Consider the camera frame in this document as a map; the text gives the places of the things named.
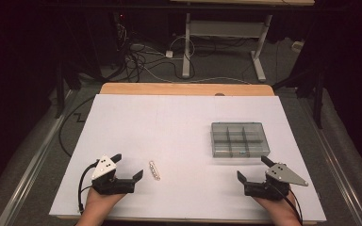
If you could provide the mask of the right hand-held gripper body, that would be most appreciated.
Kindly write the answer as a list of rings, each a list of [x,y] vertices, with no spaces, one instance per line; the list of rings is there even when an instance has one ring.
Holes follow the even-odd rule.
[[[281,163],[267,163],[266,180],[262,183],[244,179],[244,195],[270,201],[283,200],[289,193],[290,185],[308,186],[308,182]]]

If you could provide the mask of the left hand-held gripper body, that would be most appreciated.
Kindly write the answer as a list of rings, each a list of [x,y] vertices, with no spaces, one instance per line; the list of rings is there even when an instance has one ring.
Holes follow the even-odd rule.
[[[97,163],[96,169],[92,173],[92,187],[99,194],[127,194],[135,190],[133,179],[119,179],[115,173],[117,163],[111,161],[111,157],[103,155]]]

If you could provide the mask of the clear plastic compartment box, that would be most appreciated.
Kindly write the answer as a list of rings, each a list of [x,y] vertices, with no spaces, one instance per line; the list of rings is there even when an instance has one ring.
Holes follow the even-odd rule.
[[[213,122],[212,154],[218,158],[260,158],[270,147],[260,122]]]

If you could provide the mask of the person's right hand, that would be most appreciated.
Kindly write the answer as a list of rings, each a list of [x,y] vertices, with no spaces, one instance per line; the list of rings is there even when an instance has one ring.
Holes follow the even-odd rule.
[[[254,197],[254,200],[258,202],[263,208],[265,208],[272,220],[281,219],[281,218],[296,218],[298,215],[295,213],[294,209],[290,206],[296,206],[294,196],[291,193],[288,193],[288,202],[285,200],[281,201],[269,201],[266,199],[261,199]]]

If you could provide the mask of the person's left hand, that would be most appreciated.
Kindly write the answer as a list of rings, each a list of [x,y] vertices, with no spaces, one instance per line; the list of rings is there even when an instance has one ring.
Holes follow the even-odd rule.
[[[88,193],[86,207],[82,216],[94,216],[105,220],[113,207],[124,197],[124,194],[101,195],[91,188]]]

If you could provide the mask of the black metal stand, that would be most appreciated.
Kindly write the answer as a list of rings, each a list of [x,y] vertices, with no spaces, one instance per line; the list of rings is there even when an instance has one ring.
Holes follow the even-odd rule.
[[[63,112],[65,106],[65,96],[64,96],[64,80],[62,75],[62,64],[58,63],[56,68],[56,93],[57,93],[57,113],[56,118],[58,119]]]
[[[322,72],[316,72],[315,70],[305,70],[295,75],[292,74],[290,77],[271,86],[273,90],[282,87],[296,88],[295,93],[298,98],[313,99],[312,117],[317,127],[321,129],[324,74]]]

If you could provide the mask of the metal floor rail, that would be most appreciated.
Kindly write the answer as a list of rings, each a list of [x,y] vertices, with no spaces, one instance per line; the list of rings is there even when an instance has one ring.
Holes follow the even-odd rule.
[[[19,184],[16,186],[15,190],[13,191],[13,194],[11,195],[6,207],[4,208],[0,216],[0,226],[13,225],[15,219],[17,218],[27,198],[28,193],[30,192],[32,186],[34,185],[40,173],[45,158],[50,151],[51,143],[55,137],[55,134],[57,133],[59,127],[64,122],[66,114],[70,110],[76,96],[77,96],[77,91],[74,90],[69,90],[64,96],[65,106],[58,113],[58,115],[53,118],[53,121],[49,125],[49,130],[47,131],[47,134],[44,137],[43,142],[41,143],[40,147],[33,155]]]
[[[320,140],[321,153],[327,164],[328,169],[330,170],[337,184],[339,193],[341,194],[345,204],[347,205],[356,226],[362,226],[362,205],[360,200],[358,199],[354,187],[348,179],[348,174],[344,172],[342,166],[339,164],[334,150],[332,149],[323,130],[320,129],[317,123],[313,120],[313,113],[307,100],[300,99],[299,102],[304,110],[304,113],[308,117],[308,120],[310,121],[313,130],[316,133],[316,137]]]

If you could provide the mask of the white metal desk frame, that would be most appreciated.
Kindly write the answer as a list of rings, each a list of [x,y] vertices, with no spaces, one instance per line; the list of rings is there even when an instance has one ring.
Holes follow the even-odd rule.
[[[267,15],[261,23],[249,22],[221,22],[221,21],[202,21],[192,20],[190,14],[186,14],[185,23],[185,47],[183,55],[182,77],[190,78],[190,57],[191,48],[194,47],[191,36],[202,37],[222,37],[222,38],[254,38],[257,39],[257,47],[250,52],[254,65],[255,74],[259,82],[267,80],[263,67],[260,62],[260,54],[264,46],[272,16]]]

